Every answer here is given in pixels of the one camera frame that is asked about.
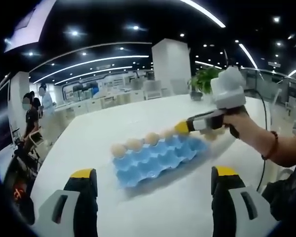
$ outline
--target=ceiling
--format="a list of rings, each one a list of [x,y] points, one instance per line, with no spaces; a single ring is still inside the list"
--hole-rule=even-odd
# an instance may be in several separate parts
[[[1,39],[11,36],[13,25],[22,19],[38,1],[22,4],[24,10],[14,16],[9,11],[5,25],[9,29],[1,30]],[[9,72],[29,72],[38,65],[47,62],[31,72],[30,81],[34,82],[45,75],[71,65],[91,60],[147,55],[149,58],[112,59],[84,64],[59,72],[42,80],[58,81],[96,70],[97,67],[133,66],[133,69],[151,68],[151,47],[164,38],[186,42],[190,48],[192,74],[201,61],[217,66],[226,65],[224,50],[239,66],[253,67],[252,63],[235,40],[239,40],[260,69],[275,70],[289,74],[296,69],[296,4],[278,1],[247,0],[233,2],[225,0],[194,0],[206,8],[225,25],[219,27],[212,20],[190,5],[180,0],[57,0],[53,6],[38,43],[32,43],[0,55],[0,80]],[[98,44],[115,43],[100,47]],[[122,42],[151,42],[151,44],[130,44]],[[67,52],[73,53],[56,58]],[[276,62],[276,69],[268,62]]]

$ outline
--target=office desk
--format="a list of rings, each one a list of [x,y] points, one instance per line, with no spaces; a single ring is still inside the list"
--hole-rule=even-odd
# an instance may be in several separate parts
[[[191,101],[189,95],[148,100],[76,117],[49,152],[35,181],[31,198],[38,208],[72,173],[95,168],[98,175],[98,234],[101,237],[211,236],[211,167],[234,168],[247,185],[259,183],[263,160],[253,148],[228,132],[211,144],[211,154],[194,159],[137,188],[122,189],[115,176],[110,146],[128,138],[161,132],[213,106]],[[258,99],[247,98],[249,115],[264,127]]]

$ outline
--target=bracelet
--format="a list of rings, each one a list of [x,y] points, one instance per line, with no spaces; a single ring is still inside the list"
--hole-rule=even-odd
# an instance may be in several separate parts
[[[275,131],[271,131],[271,133],[274,135],[275,137],[275,142],[271,148],[271,150],[268,152],[267,156],[262,156],[262,159],[263,160],[267,160],[269,159],[277,150],[277,147],[278,147],[278,135],[277,135],[277,132]]]

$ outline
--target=egg tray cup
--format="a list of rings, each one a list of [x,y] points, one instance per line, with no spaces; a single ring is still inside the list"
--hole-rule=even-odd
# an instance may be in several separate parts
[[[205,155],[208,145],[193,137],[173,135],[160,139],[155,146],[144,144],[138,152],[127,150],[114,157],[116,176],[123,188],[135,187],[144,179],[156,178],[163,170],[175,169],[182,162]]]

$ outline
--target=white plastic casing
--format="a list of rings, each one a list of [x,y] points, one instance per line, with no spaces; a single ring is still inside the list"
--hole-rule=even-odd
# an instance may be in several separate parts
[[[211,80],[213,100],[217,109],[231,109],[246,103],[246,81],[237,67],[229,67]]]

